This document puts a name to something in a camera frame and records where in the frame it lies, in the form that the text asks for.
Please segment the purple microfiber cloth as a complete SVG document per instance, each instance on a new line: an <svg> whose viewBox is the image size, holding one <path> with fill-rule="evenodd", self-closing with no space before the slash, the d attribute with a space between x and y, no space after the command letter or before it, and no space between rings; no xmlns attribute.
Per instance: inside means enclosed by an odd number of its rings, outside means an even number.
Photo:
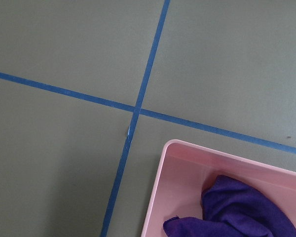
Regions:
<svg viewBox="0 0 296 237"><path fill-rule="evenodd" d="M219 175L202 193L203 218L173 217L163 223L168 237L296 237L286 214L257 189Z"/></svg>

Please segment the pink plastic bin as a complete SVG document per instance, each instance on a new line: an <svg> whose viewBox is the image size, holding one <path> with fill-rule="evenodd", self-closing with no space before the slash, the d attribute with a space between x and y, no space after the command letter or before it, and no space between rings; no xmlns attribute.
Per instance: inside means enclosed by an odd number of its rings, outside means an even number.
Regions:
<svg viewBox="0 0 296 237"><path fill-rule="evenodd" d="M163 223L174 216L202 218L201 192L220 174L262 192L296 227L296 172L170 140L162 151L141 235L165 236Z"/></svg>

